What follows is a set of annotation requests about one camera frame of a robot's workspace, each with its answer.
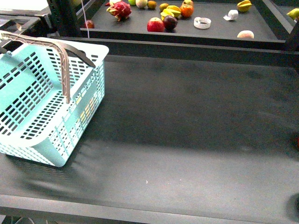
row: red apple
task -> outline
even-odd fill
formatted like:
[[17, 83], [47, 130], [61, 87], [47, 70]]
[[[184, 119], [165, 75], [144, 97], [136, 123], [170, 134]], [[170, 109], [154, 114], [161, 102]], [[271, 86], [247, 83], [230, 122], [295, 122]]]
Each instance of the red apple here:
[[151, 18], [148, 22], [148, 31], [149, 32], [164, 32], [163, 21], [158, 17]]
[[86, 23], [84, 24], [85, 28], [93, 29], [94, 28], [94, 23], [92, 20], [86, 20]]

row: basket handle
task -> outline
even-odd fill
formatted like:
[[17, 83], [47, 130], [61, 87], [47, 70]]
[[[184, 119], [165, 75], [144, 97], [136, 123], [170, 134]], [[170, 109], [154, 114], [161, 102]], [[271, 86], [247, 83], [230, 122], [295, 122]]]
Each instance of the basket handle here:
[[60, 57], [60, 64], [61, 64], [62, 94], [66, 97], [67, 104], [70, 103], [70, 99], [71, 99], [71, 94], [70, 94], [71, 87], [70, 87], [69, 58], [67, 56], [66, 50], [71, 51], [74, 55], [79, 57], [83, 62], [85, 62], [89, 66], [94, 68], [96, 67], [91, 60], [89, 60], [81, 51], [79, 51], [75, 47], [62, 42], [54, 41], [52, 39], [36, 38], [36, 37], [31, 37], [26, 35], [14, 34], [2, 30], [0, 30], [0, 39], [19, 41], [30, 45], [43, 46], [43, 47], [53, 48], [54, 50], [56, 50]]

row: pear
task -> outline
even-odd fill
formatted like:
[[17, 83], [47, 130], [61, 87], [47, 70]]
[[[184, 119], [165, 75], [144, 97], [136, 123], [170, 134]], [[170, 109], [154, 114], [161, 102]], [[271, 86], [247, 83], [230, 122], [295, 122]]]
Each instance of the pear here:
[[148, 0], [136, 0], [138, 8], [145, 8], [148, 5]]
[[292, 11], [287, 13], [288, 16], [290, 16], [293, 20], [296, 19], [299, 16], [299, 8], [295, 8]]

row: orange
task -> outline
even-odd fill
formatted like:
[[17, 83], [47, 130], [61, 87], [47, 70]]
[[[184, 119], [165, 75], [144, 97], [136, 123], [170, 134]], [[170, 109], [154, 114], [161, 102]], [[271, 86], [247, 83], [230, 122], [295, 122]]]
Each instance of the orange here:
[[187, 4], [183, 4], [179, 9], [181, 10], [181, 15], [186, 18], [190, 17], [194, 12], [193, 6]]

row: black tray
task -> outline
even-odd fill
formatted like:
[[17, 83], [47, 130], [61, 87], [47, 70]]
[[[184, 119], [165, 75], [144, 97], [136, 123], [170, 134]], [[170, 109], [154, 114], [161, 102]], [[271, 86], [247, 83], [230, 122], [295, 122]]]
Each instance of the black tray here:
[[294, 69], [107, 56], [105, 71], [104, 100], [65, 167], [0, 155], [0, 214], [299, 221]]
[[[102, 31], [146, 34], [148, 33], [148, 21], [152, 17], [161, 18], [158, 6], [163, 2], [165, 1], [157, 1], [157, 8], [155, 10], [139, 9], [137, 6], [132, 6], [132, 13], [129, 19], [120, 22], [117, 22], [113, 16], [106, 12], [107, 6], [102, 5], [92, 20], [95, 23], [95, 28]], [[178, 7], [181, 5], [181, 2], [178, 1], [167, 1], [167, 3]], [[237, 39], [238, 33], [242, 30], [251, 30], [255, 34], [255, 40], [257, 41], [277, 40], [277, 37], [255, 6], [252, 6], [247, 13], [240, 13], [235, 21], [224, 20], [223, 17], [228, 14], [231, 9], [236, 9], [236, 4], [195, 2], [193, 15], [188, 19], [180, 17], [177, 27], [171, 33], [177, 36]], [[205, 30], [195, 28], [195, 17], [211, 19], [211, 27]]]
[[[117, 22], [106, 12], [102, 2], [100, 9], [92, 19], [95, 29], [90, 29], [91, 38], [106, 38], [128, 41], [155, 41], [167, 43], [189, 43], [198, 45], [226, 46], [256, 49], [285, 49], [285, 41], [289, 38], [292, 26], [269, 0], [253, 0], [253, 7], [248, 13], [242, 13], [236, 21], [225, 21], [223, 16], [229, 10], [236, 9], [236, 2], [226, 1], [194, 1], [195, 12], [190, 19], [181, 19], [173, 32], [147, 32], [146, 25], [150, 18], [160, 17], [159, 9], [142, 10], [132, 7], [132, 14], [127, 21]], [[181, 1], [164, 1], [180, 6]], [[207, 30], [196, 29], [193, 25], [197, 16], [212, 20]], [[242, 30], [252, 30], [255, 39], [237, 38]], [[81, 28], [83, 37], [87, 37], [86, 28]]]

